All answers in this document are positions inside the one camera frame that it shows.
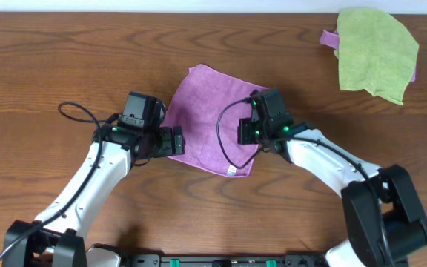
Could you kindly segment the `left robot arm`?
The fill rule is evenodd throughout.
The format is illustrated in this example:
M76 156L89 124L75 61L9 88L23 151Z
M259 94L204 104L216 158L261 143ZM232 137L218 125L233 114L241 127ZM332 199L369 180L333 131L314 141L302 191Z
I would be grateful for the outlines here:
M121 113L98 120L87 156L64 190L34 221L16 220L5 234L2 266L131 266L109 245L85 247L87 233L116 185L153 158L182 155L180 127L164 127L160 99L130 92Z

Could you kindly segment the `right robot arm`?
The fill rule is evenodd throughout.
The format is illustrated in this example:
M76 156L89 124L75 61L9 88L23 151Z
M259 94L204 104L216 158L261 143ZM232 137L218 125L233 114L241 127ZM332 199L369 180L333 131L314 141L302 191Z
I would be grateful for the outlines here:
M317 128L295 123L276 89L255 90L243 102L252 112L239 121L240 145L279 154L342 200L348 237L325 253L327 266L407 266L408 256L427 246L427 216L406 169L363 161Z

